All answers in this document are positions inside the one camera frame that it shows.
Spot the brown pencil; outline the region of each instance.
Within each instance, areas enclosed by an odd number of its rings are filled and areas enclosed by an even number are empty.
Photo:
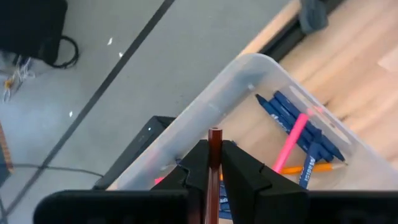
[[[208,132],[209,142],[209,179],[206,201],[206,224],[218,223],[218,202],[220,200],[220,164],[223,131],[212,128]]]

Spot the black stripe on floor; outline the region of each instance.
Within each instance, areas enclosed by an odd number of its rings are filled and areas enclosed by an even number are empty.
[[[104,94],[106,89],[110,86],[110,84],[113,82],[113,80],[117,77],[119,72],[123,69],[123,67],[127,64],[131,56],[137,51],[137,49],[140,47],[140,45],[143,43],[143,41],[147,38],[147,36],[150,34],[150,32],[154,29],[156,24],[161,20],[161,18],[164,16],[164,14],[169,10],[170,6],[173,4],[174,0],[165,0],[162,5],[156,10],[155,14],[152,16],[152,18],[148,21],[148,23],[145,25],[145,27],[141,30],[141,32],[138,34],[136,39],[132,42],[130,47],[127,49],[127,51],[124,53],[120,61],[115,65],[115,67],[112,69],[111,73],[105,78],[105,81],[99,86],[99,88],[95,91],[94,95],[90,98],[90,100],[87,102],[87,104],[84,106],[82,111],[79,113],[77,118],[72,122],[70,127],[67,129],[65,134],[60,138],[58,143],[52,148],[50,153],[47,155],[47,157],[44,159],[41,167],[46,167],[48,166],[51,161],[54,159],[54,157],[58,154],[58,152],[61,150],[63,145],[68,141],[70,136],[76,131],[77,127],[79,127],[80,123],[84,120],[84,118],[87,116],[87,114],[91,111],[91,109],[94,107],[94,105],[98,102],[100,97]],[[18,206],[18,204],[21,202],[21,200],[25,197],[26,193],[28,190],[36,183],[37,179],[43,174],[44,168],[37,169],[35,174],[28,180],[28,182],[25,184],[25,186],[22,188],[22,190],[18,193],[18,195],[15,197],[15,199],[11,202],[9,208],[5,211],[5,214],[2,218],[1,222],[6,221],[6,218],[8,215],[10,215],[15,208]]]
[[[2,198],[0,197],[0,213],[1,213],[1,221],[0,224],[8,224],[8,218],[6,215],[6,208],[4,208],[4,204],[2,202]]]

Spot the pencil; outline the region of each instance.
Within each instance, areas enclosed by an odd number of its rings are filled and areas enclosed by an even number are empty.
[[[220,164],[223,130],[211,128],[208,132],[209,142],[209,176],[207,185],[207,201],[205,223],[218,223],[218,207],[220,202]]]
[[[308,121],[308,116],[306,114],[300,114],[296,120],[296,123],[293,126],[290,135],[287,137],[286,142],[280,151],[278,158],[275,164],[272,166],[272,169],[280,174],[283,166],[286,163],[287,158],[289,157],[290,153],[292,152],[297,140],[299,139],[301,132],[303,131],[305,124]]]
[[[330,162],[325,162],[325,163],[320,163],[320,164],[315,164],[313,167],[314,172],[329,172],[335,169],[339,169],[342,167],[345,167],[346,164],[334,164]],[[281,174],[301,174],[303,171],[302,166],[295,166],[295,167],[286,167],[283,168],[282,171],[280,172]]]

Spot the black object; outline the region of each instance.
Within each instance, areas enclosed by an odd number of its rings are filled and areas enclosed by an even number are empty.
[[[322,0],[325,4],[327,14],[335,10],[343,1],[344,0]],[[271,39],[271,41],[263,46],[259,53],[268,55],[278,62],[293,50],[293,48],[306,36],[306,33],[302,30],[299,16],[295,16]]]
[[[56,68],[76,64],[77,44],[62,35],[67,8],[66,0],[1,0],[0,49],[41,59]],[[61,40],[72,43],[75,55],[69,62],[55,65]]]
[[[305,34],[321,30],[329,24],[325,3],[321,0],[301,0],[301,5],[298,19]]]
[[[93,189],[107,189],[162,134],[174,119],[164,116],[151,117],[104,177],[95,183]]]
[[[4,215],[6,214],[6,208],[4,208],[4,203],[2,202],[2,198],[0,197],[0,214],[2,217],[4,217]],[[8,219],[7,218],[3,218],[2,221],[3,224],[8,224]]]
[[[208,156],[208,142],[199,141],[150,191],[55,193],[39,203],[34,223],[204,223]],[[398,192],[309,192],[230,141],[221,161],[235,224],[398,220]]]

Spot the black bag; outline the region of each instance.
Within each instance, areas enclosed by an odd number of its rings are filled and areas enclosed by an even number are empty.
[[[67,8],[66,0],[0,0],[0,50],[38,58],[56,68],[74,65],[77,44],[62,35]],[[73,44],[75,56],[55,65],[62,39]]]

